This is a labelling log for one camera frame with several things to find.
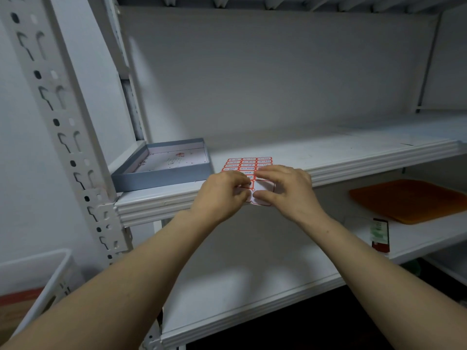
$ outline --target dark floor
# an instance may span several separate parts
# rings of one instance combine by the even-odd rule
[[[422,259],[420,278],[455,301],[467,287]],[[392,349],[347,286],[188,344],[207,349]]]

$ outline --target shallow box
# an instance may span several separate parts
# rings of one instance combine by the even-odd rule
[[[203,139],[159,142],[135,152],[113,174],[117,192],[204,181],[213,173]]]

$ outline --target mounting hole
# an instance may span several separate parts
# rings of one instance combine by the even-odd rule
[[[11,19],[13,20],[13,22],[20,23],[20,18],[18,17],[18,15],[16,13],[11,12],[10,16],[11,16]]]

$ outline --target metal shelving rack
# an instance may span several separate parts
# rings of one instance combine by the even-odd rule
[[[125,95],[136,137],[135,144],[109,166],[99,146],[50,0],[1,0],[0,15],[90,233],[101,251],[102,259],[110,265],[115,259],[132,250],[130,226],[173,217],[177,211],[190,207],[200,187],[200,182],[179,185],[172,190],[162,187],[143,192],[136,199],[131,197],[132,194],[124,194],[119,199],[115,192],[110,177],[111,171],[144,144],[144,140],[153,141],[147,129],[145,113],[139,105],[141,98],[132,61],[126,54],[127,44],[119,22],[119,3],[161,7],[438,14],[460,5],[465,0],[417,0],[412,3],[410,0],[253,0],[250,3],[239,0],[103,0],[103,4],[101,0],[88,1],[120,76],[122,95]],[[430,57],[431,54],[424,67],[424,81],[430,68]],[[432,110],[433,108],[423,106],[424,84],[421,83],[420,86],[421,95],[415,110]],[[354,170],[354,166],[334,171],[328,167],[309,171],[315,177],[314,182],[317,185],[324,185],[403,167],[408,163],[418,163],[412,160],[414,157],[425,155],[422,162],[460,153],[455,140],[447,140],[440,146],[421,147],[419,151],[414,151],[411,157],[394,154],[389,157],[389,160],[392,159],[391,164],[380,165],[380,161],[374,158],[373,161],[365,163],[365,169],[358,172]],[[333,282],[331,288],[342,284],[341,280],[337,279]],[[224,321],[222,327],[214,327],[213,331],[238,322]],[[192,333],[193,329],[188,331],[188,336],[174,332],[173,339],[169,341],[171,346],[181,345],[180,342],[196,337]],[[157,323],[146,337],[144,346],[148,349],[166,348],[161,342],[161,332]]]

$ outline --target white plastic basket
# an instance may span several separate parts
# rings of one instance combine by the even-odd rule
[[[85,282],[70,249],[0,263],[0,280],[0,295],[44,287],[13,336]]]

